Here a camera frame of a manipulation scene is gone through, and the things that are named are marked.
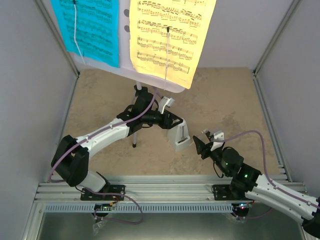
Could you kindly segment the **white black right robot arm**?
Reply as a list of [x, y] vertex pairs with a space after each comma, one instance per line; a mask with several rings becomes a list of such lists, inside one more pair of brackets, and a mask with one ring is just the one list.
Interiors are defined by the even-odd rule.
[[214, 169], [220, 169], [230, 184], [211, 187], [216, 201], [234, 200], [261, 202], [297, 221], [303, 230], [315, 238], [320, 237], [320, 200], [299, 193], [271, 179], [260, 170], [246, 164], [232, 147], [225, 147], [223, 137], [206, 133], [209, 143], [193, 136], [196, 152], [205, 160], [210, 158]]

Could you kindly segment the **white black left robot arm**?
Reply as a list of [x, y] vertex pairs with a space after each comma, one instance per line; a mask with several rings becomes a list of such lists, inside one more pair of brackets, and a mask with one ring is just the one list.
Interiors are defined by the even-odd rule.
[[166, 110], [172, 101], [172, 98], [162, 97], [157, 102], [156, 94], [150, 93], [147, 87], [137, 89], [134, 103], [107, 125], [80, 137], [63, 137], [52, 159], [51, 172], [57, 173], [70, 187], [89, 189], [99, 200], [107, 198], [110, 183], [100, 173], [89, 170], [90, 159], [143, 128], [156, 125], [164, 130], [181, 130], [185, 120]]

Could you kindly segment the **clear metronome cover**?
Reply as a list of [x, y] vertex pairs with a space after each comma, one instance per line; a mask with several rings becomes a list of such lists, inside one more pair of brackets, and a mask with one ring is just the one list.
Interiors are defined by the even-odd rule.
[[195, 142], [190, 139], [187, 143], [185, 143], [185, 146], [186, 146], [186, 147], [190, 147], [190, 146], [192, 146], [192, 145], [194, 145], [194, 144], [195, 144]]

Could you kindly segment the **white metronome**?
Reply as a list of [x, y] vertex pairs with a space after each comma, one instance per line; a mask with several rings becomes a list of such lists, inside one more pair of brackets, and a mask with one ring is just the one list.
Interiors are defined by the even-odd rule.
[[183, 123], [173, 127], [167, 132], [167, 139], [175, 152], [185, 150], [185, 143], [191, 140], [189, 135], [188, 126], [186, 121], [183, 119]]

